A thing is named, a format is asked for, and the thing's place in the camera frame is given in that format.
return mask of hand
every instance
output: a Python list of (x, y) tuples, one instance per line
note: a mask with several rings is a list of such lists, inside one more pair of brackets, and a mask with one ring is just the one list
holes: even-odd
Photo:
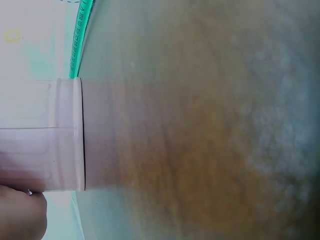
[(0, 239), (41, 240), (47, 229), (47, 201), (0, 185)]

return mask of green strip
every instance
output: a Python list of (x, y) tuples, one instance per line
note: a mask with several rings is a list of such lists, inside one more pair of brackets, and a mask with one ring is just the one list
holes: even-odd
[(73, 34), (72, 52), (70, 59), (69, 78), (74, 79), (78, 76), (81, 50), (85, 39), (86, 27), (89, 21), (90, 12), (95, 0), (81, 0)]

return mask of brown surface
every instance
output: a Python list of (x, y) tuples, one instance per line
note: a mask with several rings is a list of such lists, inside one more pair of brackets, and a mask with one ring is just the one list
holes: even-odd
[(80, 70), (87, 239), (315, 239), (319, 13), (102, 1)]

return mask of paper cup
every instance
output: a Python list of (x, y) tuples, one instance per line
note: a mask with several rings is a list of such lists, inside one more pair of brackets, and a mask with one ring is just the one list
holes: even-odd
[(0, 185), (85, 189), (80, 78), (0, 82)]

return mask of yellow mark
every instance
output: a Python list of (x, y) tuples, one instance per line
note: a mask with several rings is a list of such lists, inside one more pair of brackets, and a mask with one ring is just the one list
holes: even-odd
[(19, 28), (10, 28), (3, 33), (5, 42), (13, 44), (23, 38)]

